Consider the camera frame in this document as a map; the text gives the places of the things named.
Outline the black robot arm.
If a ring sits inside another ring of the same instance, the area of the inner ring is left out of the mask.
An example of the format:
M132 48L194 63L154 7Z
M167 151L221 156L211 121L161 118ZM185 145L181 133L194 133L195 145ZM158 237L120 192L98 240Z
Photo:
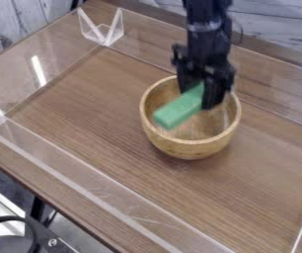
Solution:
M233 0L182 0L187 44L171 46L181 92L203 84L202 109L213 110L231 92L237 70L230 62Z

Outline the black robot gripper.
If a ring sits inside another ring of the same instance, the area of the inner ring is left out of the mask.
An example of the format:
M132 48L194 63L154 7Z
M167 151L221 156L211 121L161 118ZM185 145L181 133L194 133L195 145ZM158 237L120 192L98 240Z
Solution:
M187 44L173 45L179 90L187 92L205 80L202 109L213 110L233 90L235 68L229 60L233 20L221 19L187 25Z

